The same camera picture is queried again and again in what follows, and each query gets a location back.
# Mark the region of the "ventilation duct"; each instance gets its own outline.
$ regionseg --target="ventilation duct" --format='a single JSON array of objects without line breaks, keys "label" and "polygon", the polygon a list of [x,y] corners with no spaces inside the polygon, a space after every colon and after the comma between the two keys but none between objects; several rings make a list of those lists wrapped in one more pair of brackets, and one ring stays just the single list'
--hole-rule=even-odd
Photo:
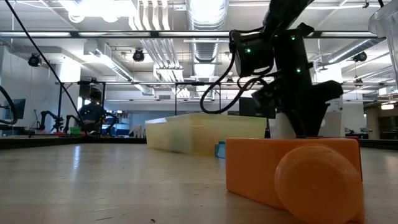
[{"label": "ventilation duct", "polygon": [[[85,44],[85,51],[92,55],[92,59],[95,62],[102,63],[110,68],[112,71],[123,77],[127,82],[142,82],[142,80],[137,80],[133,78],[133,75],[130,73],[128,69],[126,69],[120,62],[118,62],[114,57],[112,57],[112,49],[107,45],[99,45],[100,49],[104,50],[104,53],[99,49],[92,50],[92,47],[96,47],[97,42],[93,41],[91,44]],[[144,95],[154,95],[155,90],[153,88],[149,88],[145,85],[135,84],[136,88],[138,88],[142,94]]]},{"label": "ventilation duct", "polygon": [[[228,11],[228,0],[185,0],[190,30],[223,30]],[[210,77],[214,74],[218,53],[217,43],[193,43],[196,76]]]},{"label": "ventilation duct", "polygon": [[366,39],[366,40],[355,40],[354,42],[348,44],[347,46],[343,47],[342,49],[336,51],[335,53],[331,54],[328,59],[327,63],[322,63],[321,66],[331,65],[334,63],[342,62],[346,59],[354,57],[355,55],[367,50],[376,44],[383,42],[385,39]]}]

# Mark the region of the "blue object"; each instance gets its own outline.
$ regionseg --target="blue object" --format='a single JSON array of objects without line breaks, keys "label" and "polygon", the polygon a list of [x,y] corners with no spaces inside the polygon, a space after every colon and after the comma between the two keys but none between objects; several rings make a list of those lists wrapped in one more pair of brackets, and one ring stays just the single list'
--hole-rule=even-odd
[{"label": "blue object", "polygon": [[217,145],[215,145],[214,150],[215,157],[225,159],[225,142],[220,141]]}]

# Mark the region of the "table surface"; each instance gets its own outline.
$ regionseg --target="table surface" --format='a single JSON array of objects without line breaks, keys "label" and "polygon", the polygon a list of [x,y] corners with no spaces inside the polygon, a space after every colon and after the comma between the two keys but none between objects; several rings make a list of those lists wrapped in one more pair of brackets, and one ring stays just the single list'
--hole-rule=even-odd
[{"label": "table surface", "polygon": [[[398,219],[398,152],[362,149],[366,223]],[[83,144],[0,151],[0,223],[300,223],[225,190],[214,157]]]}]

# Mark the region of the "black cable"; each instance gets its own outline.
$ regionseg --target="black cable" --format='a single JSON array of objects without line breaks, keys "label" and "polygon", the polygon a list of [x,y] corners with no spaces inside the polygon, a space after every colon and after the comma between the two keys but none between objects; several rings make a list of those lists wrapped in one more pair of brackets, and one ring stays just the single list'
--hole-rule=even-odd
[{"label": "black cable", "polygon": [[17,12],[14,10],[14,8],[11,6],[9,0],[5,0],[6,4],[8,5],[8,8],[11,10],[12,14],[14,15],[15,19],[18,21],[19,25],[21,26],[22,30],[24,30],[27,38],[30,40],[30,42],[33,44],[33,46],[35,47],[35,49],[37,50],[37,52],[40,54],[40,56],[42,57],[42,59],[44,60],[44,62],[49,66],[49,69],[51,70],[51,72],[54,74],[55,78],[57,79],[57,81],[59,82],[59,84],[61,85],[61,87],[63,88],[63,90],[65,91],[65,93],[67,94],[73,109],[75,109],[75,112],[77,113],[77,115],[79,116],[79,119],[81,121],[83,121],[83,119],[81,118],[79,111],[77,110],[77,107],[75,105],[75,103],[73,102],[72,97],[70,96],[68,90],[65,88],[65,86],[63,85],[63,83],[61,82],[61,79],[58,77],[57,73],[55,72],[54,68],[51,66],[50,62],[47,60],[47,58],[44,56],[44,54],[42,53],[42,51],[39,49],[39,47],[36,45],[36,43],[33,41],[32,37],[30,36],[30,34],[28,33],[27,29],[25,28],[25,26],[23,25],[22,21],[19,19],[19,16],[17,15]]},{"label": "black cable", "polygon": [[[254,73],[254,74],[260,74],[259,77],[257,77],[256,79],[258,79],[258,81],[260,81],[260,80],[262,80],[262,79],[265,78],[265,77],[272,77],[273,74],[268,74],[268,73],[272,70],[273,67],[274,67],[274,61],[272,61],[271,64],[269,65],[269,67],[268,67],[267,69],[265,69],[264,71]],[[237,80],[237,82],[236,82],[236,83],[238,84],[239,89],[242,89],[242,86],[241,86],[241,83],[240,83],[241,78],[242,78],[242,77],[240,77],[240,78]],[[256,84],[256,82],[254,82],[247,90],[251,90],[251,88],[252,88],[255,84]]]},{"label": "black cable", "polygon": [[384,6],[383,0],[379,0],[380,7]]},{"label": "black cable", "polygon": [[[242,34],[248,34],[251,32],[256,32],[256,31],[260,31],[262,30],[262,27],[253,29],[253,30],[230,30],[229,32],[229,42],[232,43],[232,33],[233,32],[238,32],[238,33],[242,33]],[[235,49],[233,48],[233,45],[230,44],[230,50],[232,51],[232,58],[231,58],[231,63],[229,64],[228,68],[226,69],[226,71],[224,72],[224,74],[222,74],[222,76],[220,76],[217,81],[215,81],[213,84],[211,84],[209,86],[209,88],[207,88],[207,90],[203,93],[203,95],[200,98],[200,109],[205,112],[205,113],[209,113],[209,114],[219,114],[219,113],[223,113],[227,110],[229,110],[241,97],[241,95],[243,94],[244,91],[246,91],[246,88],[249,85],[254,85],[256,82],[258,82],[259,80],[262,80],[262,78],[266,77],[266,73],[270,72],[272,70],[274,61],[271,62],[272,66],[270,66],[269,68],[265,69],[262,72],[259,72],[258,74],[260,74],[260,77],[257,78],[252,78],[251,80],[249,80],[248,82],[246,82],[246,84],[244,86],[242,86],[242,88],[240,89],[240,91],[238,92],[238,94],[235,96],[235,98],[228,104],[226,105],[223,109],[221,110],[216,110],[216,111],[208,111],[206,110],[205,106],[204,106],[204,101],[205,98],[207,96],[207,94],[209,94],[210,90],[212,90],[215,86],[219,85],[221,83],[221,81],[228,75],[229,71],[232,69],[232,66],[234,65],[234,61],[235,61]]]},{"label": "black cable", "polygon": [[5,99],[7,100],[8,104],[9,104],[10,116],[12,115],[11,121],[5,121],[5,120],[0,119],[0,123],[14,125],[18,122],[18,114],[17,114],[17,109],[15,107],[15,104],[12,101],[11,97],[6,92],[6,90],[2,86],[0,86],[0,92],[4,95]]}]

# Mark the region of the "security camera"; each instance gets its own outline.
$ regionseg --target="security camera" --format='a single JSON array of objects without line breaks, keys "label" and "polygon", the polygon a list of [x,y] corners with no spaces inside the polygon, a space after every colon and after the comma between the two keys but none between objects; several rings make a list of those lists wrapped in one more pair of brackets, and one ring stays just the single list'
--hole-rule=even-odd
[{"label": "security camera", "polygon": [[42,66],[42,59],[38,53],[32,53],[27,63],[32,67],[40,67]]},{"label": "security camera", "polygon": [[365,52],[359,53],[353,57],[354,62],[364,62],[368,56],[366,55]]},{"label": "security camera", "polygon": [[145,56],[144,56],[142,49],[136,49],[136,52],[132,56],[132,59],[134,59],[134,61],[136,61],[136,62],[143,61],[145,59]]}]

